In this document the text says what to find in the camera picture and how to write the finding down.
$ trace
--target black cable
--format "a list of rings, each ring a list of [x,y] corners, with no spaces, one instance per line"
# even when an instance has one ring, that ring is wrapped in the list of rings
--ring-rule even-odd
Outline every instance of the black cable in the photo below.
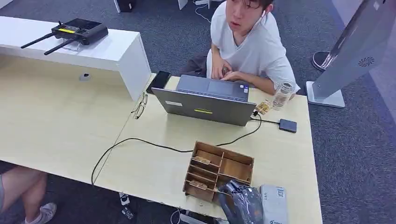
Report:
[[[248,136],[248,135],[250,135],[250,134],[253,134],[253,133],[257,132],[257,131],[260,129],[260,127],[261,127],[261,122],[262,122],[261,116],[260,116],[259,114],[257,114],[257,115],[260,117],[260,120],[259,120],[259,121],[260,121],[260,124],[259,124],[259,126],[258,126],[254,131],[249,132],[249,133],[247,133],[247,134],[244,134],[243,136],[240,136],[239,138],[235,139],[234,141],[227,142],[227,143],[223,143],[223,144],[218,144],[218,145],[216,145],[216,146],[225,146],[225,145],[233,144],[234,142],[238,141],[239,139],[244,138],[244,137],[246,137],[246,136]]]
[[[124,139],[124,140],[120,141],[119,143],[117,143],[117,144],[111,146],[110,148],[108,148],[108,149],[105,151],[105,153],[103,153],[103,155],[100,157],[99,161],[96,163],[95,167],[93,168],[93,171],[92,171],[92,174],[91,174],[91,184],[92,184],[92,185],[93,185],[93,174],[95,173],[95,170],[96,170],[96,168],[98,167],[100,161],[102,161],[103,157],[105,157],[105,155],[106,155],[112,148],[114,148],[114,147],[116,147],[117,145],[119,145],[119,144],[121,144],[121,143],[123,143],[123,142],[125,142],[125,141],[128,141],[128,140],[138,140],[138,141],[142,141],[142,142],[145,142],[145,143],[147,143],[147,144],[150,144],[150,145],[153,145],[153,146],[157,146],[157,147],[161,147],[161,148],[165,148],[165,149],[169,149],[169,150],[172,150],[172,151],[175,151],[175,152],[178,152],[178,153],[191,153],[191,152],[193,152],[193,150],[180,151],[180,150],[177,150],[177,149],[175,149],[175,148],[171,148],[171,147],[168,147],[168,146],[157,145],[157,144],[151,143],[151,142],[149,142],[149,141],[146,141],[146,140],[143,140],[143,139],[138,139],[138,138],[128,138],[128,139]]]
[[[275,121],[261,120],[261,118],[260,119],[250,118],[250,120],[262,121],[262,122],[267,122],[267,123],[276,124],[276,125],[280,125],[281,124],[281,123],[275,122]]]
[[[262,122],[268,122],[268,123],[273,123],[273,124],[278,124],[278,125],[279,125],[278,122],[269,121],[269,120],[262,120],[262,119],[261,119],[261,116],[260,116],[259,114],[257,114],[257,115],[260,117],[260,119],[250,118],[250,120],[256,120],[256,121],[259,121],[259,122],[260,122],[259,126],[258,126],[254,131],[249,132],[249,133],[247,133],[247,134],[245,134],[245,135],[243,135],[243,136],[240,136],[239,138],[235,139],[234,141],[227,142],[227,143],[223,143],[223,144],[218,144],[218,145],[216,145],[216,146],[219,147],[219,146],[225,146],[225,145],[233,144],[234,142],[236,142],[236,141],[238,141],[238,140],[240,140],[240,139],[242,139],[242,138],[244,138],[244,137],[246,137],[246,136],[248,136],[248,135],[251,135],[251,134],[257,132],[257,131],[260,129],[261,123],[262,123]],[[138,138],[128,138],[128,139],[124,139],[124,140],[120,141],[119,143],[117,143],[117,144],[111,146],[110,148],[108,148],[108,149],[105,151],[105,153],[103,153],[103,155],[100,157],[99,161],[96,163],[95,167],[93,168],[93,171],[92,171],[92,174],[91,174],[91,184],[92,184],[92,185],[93,185],[93,175],[94,175],[95,170],[96,170],[96,168],[98,167],[100,161],[102,161],[103,157],[105,157],[105,155],[106,155],[111,149],[113,149],[113,148],[116,147],[117,145],[119,145],[119,144],[121,144],[121,143],[123,143],[123,142],[125,142],[125,141],[128,141],[128,140],[138,140],[138,141],[142,141],[142,142],[145,142],[145,143],[147,143],[147,144],[150,144],[150,145],[153,145],[153,146],[157,146],[157,147],[161,147],[161,148],[165,148],[165,149],[169,149],[169,150],[172,150],[172,151],[175,151],[175,152],[178,152],[178,153],[191,153],[191,152],[194,151],[194,150],[180,151],[180,150],[177,150],[177,149],[175,149],[175,148],[171,148],[171,147],[168,147],[168,146],[162,146],[162,145],[154,144],[154,143],[151,143],[151,142],[149,142],[149,141],[142,140],[142,139],[138,139]]]

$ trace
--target speaker grille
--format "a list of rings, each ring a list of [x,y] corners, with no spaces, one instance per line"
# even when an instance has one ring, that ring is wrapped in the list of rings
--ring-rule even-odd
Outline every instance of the speaker grille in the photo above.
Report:
[[[373,57],[365,57],[359,61],[360,67],[368,67],[375,62]]]

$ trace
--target glass jar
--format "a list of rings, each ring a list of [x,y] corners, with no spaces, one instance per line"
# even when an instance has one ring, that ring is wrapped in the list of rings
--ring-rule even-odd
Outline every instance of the glass jar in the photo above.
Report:
[[[289,80],[283,80],[279,83],[276,89],[272,106],[275,110],[279,111],[289,101],[294,92],[294,84]]]

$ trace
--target black hair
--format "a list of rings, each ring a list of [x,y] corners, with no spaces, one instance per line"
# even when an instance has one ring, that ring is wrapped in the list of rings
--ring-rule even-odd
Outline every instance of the black hair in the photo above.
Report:
[[[274,0],[259,0],[260,6],[266,9]]]
[[[274,0],[248,0],[248,1],[259,2],[259,7],[262,7],[263,10],[265,10],[270,4],[272,4],[272,2],[274,2]]]

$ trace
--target floor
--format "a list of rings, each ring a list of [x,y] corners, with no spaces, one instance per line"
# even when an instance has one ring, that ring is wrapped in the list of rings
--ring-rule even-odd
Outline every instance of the floor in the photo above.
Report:
[[[354,0],[344,2],[354,6]],[[347,6],[341,9],[353,11]],[[109,28],[139,31],[151,69],[176,74],[189,58],[210,46],[210,24],[194,14],[195,8],[191,1],[179,11],[176,0],[138,0],[132,13],[118,14],[111,0],[14,0],[0,9],[0,15],[53,22],[81,17]],[[198,11],[210,18],[214,8]],[[331,48],[344,22],[327,0],[276,0],[274,16],[296,81],[304,86],[320,76],[311,65],[312,54]],[[392,65],[394,54],[387,55],[385,61]],[[343,88],[344,109],[309,105],[324,224],[396,223],[396,125],[394,111],[389,110],[394,107],[386,98],[394,96],[395,88],[381,86],[377,77],[372,72]],[[395,79],[386,80],[390,84]],[[304,89],[298,93],[306,94]],[[10,166],[1,162],[0,172]],[[131,223],[114,204],[115,192],[58,176],[50,177],[48,191],[46,201],[61,205],[52,223]],[[169,223],[176,210],[138,198],[133,198],[133,209],[138,213],[136,224]],[[0,224],[22,219],[19,202],[0,215]]]

